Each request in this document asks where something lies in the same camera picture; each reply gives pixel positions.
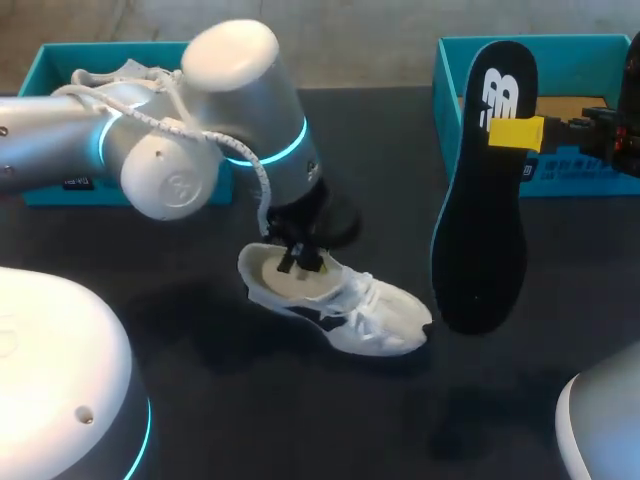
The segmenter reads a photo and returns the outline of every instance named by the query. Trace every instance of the black tabletop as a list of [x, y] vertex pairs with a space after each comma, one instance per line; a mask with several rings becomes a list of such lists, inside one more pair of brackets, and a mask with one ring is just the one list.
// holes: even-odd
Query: black tabletop
[[[362, 208], [335, 252], [434, 308], [446, 192], [429, 88], [310, 90], [329, 178]], [[640, 339], [640, 199], [522, 201], [530, 264], [485, 337], [439, 322], [405, 358], [361, 360], [250, 305], [236, 257], [255, 203], [158, 223], [125, 208], [0, 208], [0, 264], [77, 281], [121, 318], [150, 391], [166, 479], [566, 480], [555, 402]]]

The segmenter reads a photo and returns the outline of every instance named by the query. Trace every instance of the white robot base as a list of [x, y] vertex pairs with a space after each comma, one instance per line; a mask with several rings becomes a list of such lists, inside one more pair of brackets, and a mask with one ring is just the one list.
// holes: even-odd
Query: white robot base
[[0, 268], [0, 425], [0, 478], [157, 478], [124, 328], [69, 280]]

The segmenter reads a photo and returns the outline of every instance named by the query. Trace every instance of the concrete floor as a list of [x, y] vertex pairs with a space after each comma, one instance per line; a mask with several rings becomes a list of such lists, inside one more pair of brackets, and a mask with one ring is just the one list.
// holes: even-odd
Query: concrete floor
[[42, 43], [189, 40], [230, 18], [278, 35], [300, 86], [431, 81], [445, 35], [626, 33], [637, 0], [0, 0], [0, 92], [16, 91]]

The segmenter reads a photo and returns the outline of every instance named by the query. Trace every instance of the white shoelace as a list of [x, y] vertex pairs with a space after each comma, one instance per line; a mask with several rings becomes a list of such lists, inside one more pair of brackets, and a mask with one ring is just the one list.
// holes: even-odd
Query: white shoelace
[[375, 279], [370, 273], [359, 273], [350, 268], [345, 275], [344, 291], [323, 307], [320, 314], [322, 317], [344, 316], [363, 340], [380, 338], [385, 333], [384, 326], [376, 315], [371, 315], [380, 299]]
[[[96, 84], [103, 85], [105, 83], [110, 83], [115, 81], [115, 77], [112, 79], [113, 75], [98, 75], [97, 78], [95, 74], [90, 74], [88, 72], [84, 72], [85, 76], [89, 76], [93, 78]], [[192, 140], [196, 140], [199, 142], [203, 141], [211, 141], [218, 143], [220, 145], [225, 145], [234, 151], [238, 152], [244, 158], [246, 158], [252, 165], [257, 177], [260, 182], [261, 196], [260, 196], [260, 204], [258, 206], [257, 211], [257, 219], [258, 219], [258, 227], [260, 229], [260, 233], [263, 237], [268, 236], [269, 234], [269, 223], [267, 220], [267, 212], [269, 210], [269, 206], [271, 205], [271, 184], [269, 182], [269, 177], [267, 176], [267, 171], [265, 170], [262, 163], [256, 156], [255, 153], [249, 149], [245, 144], [240, 142], [239, 140], [230, 137], [229, 135], [225, 135], [220, 132], [210, 132], [200, 130], [197, 122], [188, 114], [186, 107], [184, 106], [184, 102], [180, 98], [180, 95], [177, 92], [176, 84], [182, 78], [182, 72], [180, 70], [176, 70], [174, 72], [169, 72], [167, 70], [163, 70], [160, 68], [149, 68], [147, 69], [147, 75], [149, 79], [155, 80], [157, 83], [156, 90], [165, 89], [171, 98], [172, 103], [180, 113], [187, 128], [176, 128], [173, 125], [169, 125], [160, 120], [157, 120], [153, 117], [145, 115], [134, 108], [125, 105], [118, 100], [115, 100], [104, 93], [95, 90], [92, 87], [82, 85], [82, 84], [73, 84], [73, 85], [65, 85], [60, 87], [58, 90], [52, 93], [52, 95], [74, 95], [82, 101], [82, 95], [86, 95], [88, 97], [92, 97], [104, 105], [117, 110], [118, 112], [126, 115], [128, 117], [134, 118], [151, 128], [160, 130], [164, 133], [168, 133], [170, 135], [175, 135], [182, 138], [189, 138]], [[74, 82], [81, 82], [82, 75], [76, 74], [72, 76]], [[131, 78], [128, 79], [133, 82], [139, 82], [139, 78]]]

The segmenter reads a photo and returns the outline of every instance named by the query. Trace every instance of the black insole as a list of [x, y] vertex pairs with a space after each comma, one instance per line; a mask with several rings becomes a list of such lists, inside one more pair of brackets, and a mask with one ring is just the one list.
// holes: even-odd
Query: black insole
[[618, 111], [640, 115], [640, 33], [633, 38], [625, 59]]
[[476, 56], [462, 139], [431, 246], [431, 280], [442, 319], [464, 334], [507, 318], [527, 265], [518, 196], [527, 151], [489, 147], [487, 117], [535, 114], [538, 71], [527, 48], [495, 42]]

